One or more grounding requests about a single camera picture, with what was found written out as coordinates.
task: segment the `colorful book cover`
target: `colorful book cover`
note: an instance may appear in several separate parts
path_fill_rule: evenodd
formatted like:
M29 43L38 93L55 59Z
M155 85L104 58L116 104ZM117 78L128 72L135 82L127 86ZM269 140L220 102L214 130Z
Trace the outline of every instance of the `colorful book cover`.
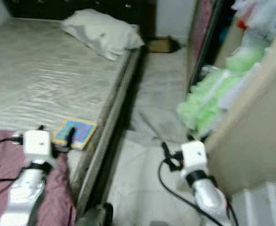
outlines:
M72 127L75 127L72 148L82 150L97 128L97 124L90 121L67 119L53 134L53 142L58 145L66 145L66 137Z

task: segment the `dark headboard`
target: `dark headboard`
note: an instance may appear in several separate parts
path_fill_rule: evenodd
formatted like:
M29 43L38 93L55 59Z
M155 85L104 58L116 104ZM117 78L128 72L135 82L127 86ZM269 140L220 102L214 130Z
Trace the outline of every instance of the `dark headboard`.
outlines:
M145 0L4 0L13 17L63 20L93 8L129 24L144 24Z

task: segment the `pillow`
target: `pillow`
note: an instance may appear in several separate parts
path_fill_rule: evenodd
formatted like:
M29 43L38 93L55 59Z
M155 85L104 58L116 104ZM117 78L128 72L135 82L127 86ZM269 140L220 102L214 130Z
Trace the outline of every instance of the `pillow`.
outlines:
M144 45L131 25L93 9L75 11L72 16L62 21L61 27L110 60L117 60L127 49Z

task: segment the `white pillow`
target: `white pillow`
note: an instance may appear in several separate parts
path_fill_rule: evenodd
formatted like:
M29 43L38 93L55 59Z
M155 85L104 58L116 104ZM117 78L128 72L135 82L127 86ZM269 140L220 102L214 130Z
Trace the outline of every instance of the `white pillow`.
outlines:
M62 21L61 27L110 60L117 60L127 49L144 45L131 25L93 9L75 11L72 16Z

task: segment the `bed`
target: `bed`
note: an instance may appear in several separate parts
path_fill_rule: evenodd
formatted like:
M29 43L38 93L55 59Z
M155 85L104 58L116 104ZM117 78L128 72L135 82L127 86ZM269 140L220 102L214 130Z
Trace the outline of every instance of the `bed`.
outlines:
M22 15L21 9L9 4L14 16L49 17ZM50 19L61 19L62 14ZM68 154L71 193L79 216L140 53L141 49L128 50L110 61L64 33L55 20L12 18L0 27L0 129L25 131L45 125L54 131L67 118L98 123L85 150Z

